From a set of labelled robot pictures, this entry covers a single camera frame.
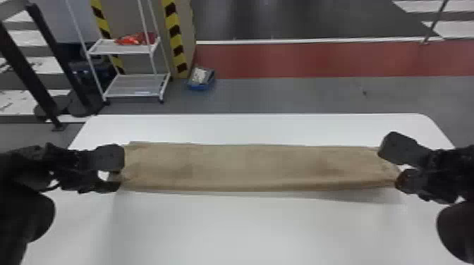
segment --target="robotic arm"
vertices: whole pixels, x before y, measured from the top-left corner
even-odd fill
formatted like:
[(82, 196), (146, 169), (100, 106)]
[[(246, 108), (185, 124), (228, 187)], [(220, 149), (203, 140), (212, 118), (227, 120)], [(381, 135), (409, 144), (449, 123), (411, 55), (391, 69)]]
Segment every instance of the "robotic arm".
[(125, 164), (122, 147), (93, 151), (32, 146), (0, 154), (0, 261), (19, 265), (29, 242), (43, 236), (55, 215), (42, 193), (56, 188), (78, 193), (115, 192), (118, 182), (103, 181), (98, 171), (117, 172)]
[(425, 201), (450, 204), (437, 218), (439, 238), (454, 256), (474, 264), (474, 145), (431, 150), (391, 132), (378, 155), (396, 165), (412, 166), (396, 179), (396, 189)]

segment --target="blue container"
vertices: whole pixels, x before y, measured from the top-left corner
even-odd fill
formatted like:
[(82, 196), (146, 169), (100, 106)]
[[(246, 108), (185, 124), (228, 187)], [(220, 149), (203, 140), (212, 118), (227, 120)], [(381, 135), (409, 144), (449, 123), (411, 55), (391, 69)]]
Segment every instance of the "blue container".
[(196, 91), (204, 91), (204, 90), (208, 90), (215, 82), (216, 78), (215, 78), (215, 72), (214, 70), (212, 69), (209, 69), (209, 71), (211, 72), (209, 74), (209, 77), (207, 79), (207, 82), (205, 83), (198, 83), (198, 82), (193, 82), (192, 80), (189, 80), (188, 81), (188, 87), (190, 90), (196, 90)]

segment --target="white floor marking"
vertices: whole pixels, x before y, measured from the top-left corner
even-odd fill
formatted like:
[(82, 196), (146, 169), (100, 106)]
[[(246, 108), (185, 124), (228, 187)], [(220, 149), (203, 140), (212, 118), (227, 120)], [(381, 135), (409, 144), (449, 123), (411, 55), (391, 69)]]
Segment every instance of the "white floor marking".
[(6, 22), (33, 22), (33, 19), (28, 15), (27, 11), (21, 11), (20, 13), (5, 20)]
[[(30, 63), (36, 74), (54, 75), (63, 72), (58, 61), (53, 56), (27, 57), (26, 60)], [(6, 60), (4, 58), (0, 58), (0, 73), (3, 73), (7, 70), (13, 71), (10, 66), (5, 65), (5, 62)]]
[(48, 45), (38, 30), (9, 30), (8, 33), (20, 47)]
[[(67, 95), (69, 90), (48, 90), (54, 96)], [(33, 115), (37, 102), (27, 90), (0, 91), (0, 116)]]
[[(394, 1), (404, 11), (412, 13), (437, 12), (442, 1)], [(473, 0), (451, 0), (444, 9), (445, 12), (474, 11)]]
[[(431, 26), (431, 21), (423, 21)], [(472, 38), (474, 37), (474, 21), (439, 21), (434, 31), (445, 38)]]
[(93, 116), (88, 116), (88, 117), (82, 117), (82, 118), (77, 118), (72, 115), (60, 115), (58, 116), (58, 120), (61, 121), (62, 123), (85, 123), (87, 120), (89, 120)]

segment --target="table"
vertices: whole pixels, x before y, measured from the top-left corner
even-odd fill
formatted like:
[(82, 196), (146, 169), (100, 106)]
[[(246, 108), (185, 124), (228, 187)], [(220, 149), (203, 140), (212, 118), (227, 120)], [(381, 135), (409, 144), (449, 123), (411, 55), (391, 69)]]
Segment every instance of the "table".
[[(129, 141), (378, 146), (392, 130), (453, 145), (427, 116), (97, 116), (71, 149)], [(462, 264), (442, 246), (442, 206), (392, 188), (257, 194), (49, 193), (57, 216), (24, 264)]]

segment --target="black base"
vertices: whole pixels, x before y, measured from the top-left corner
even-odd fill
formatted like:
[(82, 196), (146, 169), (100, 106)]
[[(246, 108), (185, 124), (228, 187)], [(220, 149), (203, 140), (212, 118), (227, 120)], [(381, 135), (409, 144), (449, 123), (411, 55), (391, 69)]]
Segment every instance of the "black base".
[(77, 96), (74, 93), (71, 93), (70, 98), (72, 101), (68, 107), (70, 115), (78, 118), (87, 117), (98, 114), (104, 107), (104, 102), (99, 95), (88, 94), (86, 97), (89, 99), (89, 106), (82, 105)]
[[(58, 107), (54, 113), (55, 116), (68, 113), (68, 107), (71, 104), (71, 98), (67, 96), (56, 96), (53, 97), (53, 100), (54, 102), (56, 102), (56, 105)], [(36, 105), (36, 107), (33, 109), (33, 113), (35, 114), (35, 117), (41, 121), (46, 121), (49, 118), (43, 111), (43, 108), (39, 105)]]

